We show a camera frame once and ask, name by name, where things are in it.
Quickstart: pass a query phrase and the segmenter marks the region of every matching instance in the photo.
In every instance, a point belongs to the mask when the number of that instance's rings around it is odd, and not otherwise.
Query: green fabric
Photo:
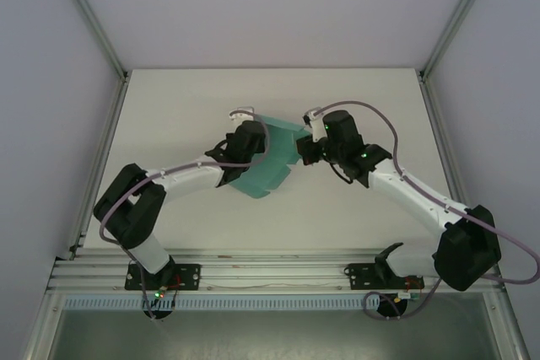
[[[296,152],[296,140],[310,135],[303,126],[277,118],[263,116],[270,133],[270,150],[263,163],[249,168],[242,176],[231,182],[236,190],[253,198],[263,198],[276,190],[290,173],[289,164],[296,164],[300,155]]]

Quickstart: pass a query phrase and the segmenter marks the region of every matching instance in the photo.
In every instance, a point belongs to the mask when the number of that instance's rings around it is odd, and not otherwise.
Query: purple cable
[[[251,113],[250,111],[234,110],[234,111],[231,111],[229,114],[232,116],[233,114],[240,114],[240,113],[241,114],[247,114],[248,116],[251,116],[251,117],[255,118],[257,121],[259,121],[262,124],[262,129],[264,130],[264,135],[265,135],[265,140],[264,140],[265,145],[264,145],[264,152],[262,153],[261,157],[257,161],[250,162],[249,164],[222,164],[222,163],[219,163],[219,162],[191,162],[189,164],[182,164],[180,166],[176,166],[174,168],[167,169],[164,173],[157,173],[155,175],[151,175],[151,176],[147,177],[146,179],[139,181],[135,186],[133,186],[128,191],[126,191],[126,193],[122,197],[120,197],[118,199],[118,201],[116,201],[113,204],[111,209],[107,212],[107,214],[105,214],[105,216],[103,217],[103,220],[101,221],[101,224],[100,224],[100,238],[102,238],[106,242],[110,242],[112,244],[120,246],[118,241],[105,236],[105,226],[106,226],[107,222],[111,219],[111,217],[115,213],[115,211],[118,209],[118,207],[120,207],[130,196],[132,196],[133,193],[135,193],[137,190],[139,190],[141,187],[143,187],[144,185],[146,185],[147,183],[149,183],[152,180],[158,179],[161,176],[172,175],[173,173],[177,173],[177,172],[180,172],[182,170],[201,167],[201,166],[214,166],[214,167],[217,166],[217,167],[220,167],[220,168],[250,168],[251,166],[255,166],[256,164],[261,164],[264,161],[264,159],[267,157],[268,150],[270,149],[270,132],[268,130],[268,127],[267,127],[266,123],[264,122],[264,120],[258,114]],[[120,246],[120,247],[124,252],[126,252],[126,254],[135,263],[137,263],[137,266],[138,266],[139,270],[141,271],[141,290],[143,291],[144,304],[146,305],[146,308],[148,309],[148,313],[150,314],[150,317],[154,318],[154,313],[152,312],[152,309],[150,308],[150,302],[149,302],[149,298],[148,298],[148,295],[147,295],[147,292],[146,292],[146,283],[144,281],[144,268],[129,250],[124,249],[122,246]]]
[[[318,110],[315,113],[315,115],[317,116],[317,115],[321,114],[324,111],[330,110],[330,109],[332,109],[334,107],[338,107],[340,105],[361,105],[362,107],[370,109],[371,111],[376,113],[386,123],[386,125],[390,128],[391,134],[394,136],[394,146],[393,146],[393,149],[392,149],[392,160],[393,160],[393,163],[394,163],[394,167],[396,168],[396,172],[398,172],[400,177],[403,180],[405,180],[412,188],[414,188],[421,196],[423,196],[423,197],[427,198],[428,200],[432,201],[434,204],[437,204],[438,206],[443,207],[447,211],[453,212],[454,214],[459,215],[462,218],[465,218],[467,221],[471,221],[472,223],[476,223],[478,226],[488,230],[489,232],[491,232],[493,234],[497,234],[501,238],[508,240],[509,242],[511,242],[512,244],[517,246],[518,248],[520,248],[520,249],[524,250],[526,253],[528,253],[537,263],[537,270],[534,273],[534,275],[532,277],[530,277],[530,278],[525,279],[525,280],[516,280],[516,279],[512,279],[512,278],[503,278],[503,277],[497,277],[497,276],[493,276],[493,275],[489,275],[489,274],[483,275],[482,278],[492,280],[494,282],[507,282],[509,284],[521,284],[521,285],[523,285],[523,284],[532,284],[532,283],[536,282],[540,278],[540,255],[538,255],[538,253],[536,253],[534,250],[532,250],[529,246],[527,246],[526,244],[524,244],[521,241],[517,240],[516,238],[514,238],[510,234],[506,233],[505,231],[494,228],[491,225],[488,225],[487,223],[485,223],[484,221],[468,215],[466,212],[462,212],[462,211],[460,211],[460,210],[458,210],[458,209],[456,209],[454,207],[447,206],[444,202],[442,202],[438,198],[432,196],[427,191],[422,189],[422,187],[420,187],[419,185],[414,183],[414,181],[410,180],[407,177],[407,175],[405,175],[403,173],[402,168],[399,166],[399,163],[397,162],[397,146],[399,144],[399,137],[397,135],[396,128],[393,126],[393,124],[390,122],[390,120],[388,120],[388,118],[386,118],[386,116],[384,114],[382,114],[382,112],[380,112],[374,106],[369,105],[369,104],[364,103],[364,102],[361,102],[361,101],[356,101],[356,100],[339,101],[337,103],[332,103],[330,105],[327,105],[326,107],[323,107],[322,109]],[[429,300],[431,299],[431,296],[435,292],[435,289],[439,286],[439,283],[440,283],[440,280],[434,285],[434,287],[428,293],[428,296],[426,297],[426,299],[410,315],[417,314],[425,306],[426,302],[429,302]],[[388,298],[387,296],[385,296],[384,294],[380,294],[380,293],[377,293],[377,292],[370,292],[370,293],[368,293],[366,295],[366,297],[369,297],[369,296],[375,295],[375,294],[380,295],[386,301],[389,301],[393,305],[393,302],[391,301],[391,299]]]

